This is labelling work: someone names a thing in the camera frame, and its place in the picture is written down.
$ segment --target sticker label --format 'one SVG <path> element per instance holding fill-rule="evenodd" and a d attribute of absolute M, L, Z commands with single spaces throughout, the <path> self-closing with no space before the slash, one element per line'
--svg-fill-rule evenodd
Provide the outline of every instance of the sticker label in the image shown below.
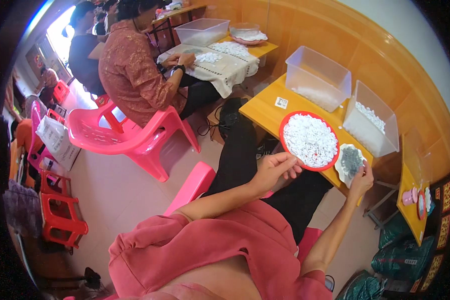
<path fill-rule="evenodd" d="M 283 99 L 283 98 L 277 97 L 277 100 L 275 101 L 275 106 L 278 106 L 278 107 L 280 107 L 280 108 L 285 110 L 287 108 L 287 105 L 288 105 L 288 100 L 287 99 Z"/>

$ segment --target green bag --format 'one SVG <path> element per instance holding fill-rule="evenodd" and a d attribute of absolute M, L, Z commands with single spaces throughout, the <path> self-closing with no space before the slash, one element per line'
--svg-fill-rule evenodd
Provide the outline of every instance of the green bag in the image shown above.
<path fill-rule="evenodd" d="M 335 300 L 380 300 L 386 284 L 387 279 L 379 282 L 377 278 L 363 270 L 349 280 Z"/>
<path fill-rule="evenodd" d="M 384 249 L 386 246 L 409 235 L 412 235 L 412 230 L 410 230 L 402 214 L 397 213 L 384 225 L 384 229 L 380 231 L 378 249 Z"/>
<path fill-rule="evenodd" d="M 434 237 L 424 238 L 421 247 L 414 239 L 389 245 L 375 254 L 372 268 L 387 278 L 416 281 L 430 259 L 434 240 Z"/>

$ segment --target pink plastic chair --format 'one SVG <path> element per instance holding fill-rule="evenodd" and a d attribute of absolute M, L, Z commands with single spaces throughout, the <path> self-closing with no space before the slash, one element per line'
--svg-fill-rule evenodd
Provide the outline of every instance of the pink plastic chair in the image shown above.
<path fill-rule="evenodd" d="M 43 171 L 40 167 L 40 163 L 44 158 L 56 161 L 46 147 L 41 154 L 34 150 L 35 140 L 39 139 L 35 132 L 37 131 L 40 121 L 40 105 L 37 101 L 34 101 L 31 104 L 31 146 L 28 151 L 27 160 L 37 171 Z"/>
<path fill-rule="evenodd" d="M 187 203 L 195 200 L 206 192 L 212 181 L 215 178 L 214 169 L 205 164 L 203 161 L 198 162 L 197 165 L 193 168 L 190 175 L 186 178 L 185 183 L 182 185 L 182 188 L 178 191 L 178 194 L 175 196 L 172 204 L 168 207 L 168 209 L 163 214 L 164 216 L 171 215 L 177 208 L 180 208 Z M 265 198 L 273 195 L 272 191 L 269 191 Z M 318 238 L 322 234 L 322 230 L 317 228 L 307 227 L 305 229 L 305 233 L 303 235 L 302 240 L 298 244 L 298 260 L 300 263 L 303 262 L 305 257 L 309 254 L 312 246 L 317 242 Z"/>
<path fill-rule="evenodd" d="M 160 163 L 160 150 L 176 130 L 183 131 L 193 148 L 200 152 L 190 124 L 180 119 L 174 107 L 157 111 L 143 129 L 128 120 L 122 125 L 123 133 L 98 126 L 100 118 L 111 113 L 115 107 L 109 101 L 98 109 L 71 111 L 68 116 L 68 135 L 72 144 L 100 154 L 125 154 L 162 183 L 168 180 L 168 174 Z"/>

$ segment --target white bag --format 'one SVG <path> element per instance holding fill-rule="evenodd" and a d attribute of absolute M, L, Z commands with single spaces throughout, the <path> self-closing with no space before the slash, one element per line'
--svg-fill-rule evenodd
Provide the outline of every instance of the white bag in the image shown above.
<path fill-rule="evenodd" d="M 59 121 L 44 116 L 35 133 L 54 159 L 67 171 L 70 171 L 81 148 L 70 142 L 69 129 Z"/>

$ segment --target pink dish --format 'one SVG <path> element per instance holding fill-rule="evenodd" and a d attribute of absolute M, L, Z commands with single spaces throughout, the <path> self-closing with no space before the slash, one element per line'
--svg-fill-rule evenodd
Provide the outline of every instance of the pink dish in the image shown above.
<path fill-rule="evenodd" d="M 242 44 L 242 45 L 248 45 L 248 46 L 258 45 L 265 41 L 264 39 L 259 39 L 259 40 L 254 40 L 254 41 L 246 41 L 239 37 L 234 37 L 233 35 L 231 35 L 231 37 L 232 37 L 232 39 L 234 39 L 235 42 Z"/>

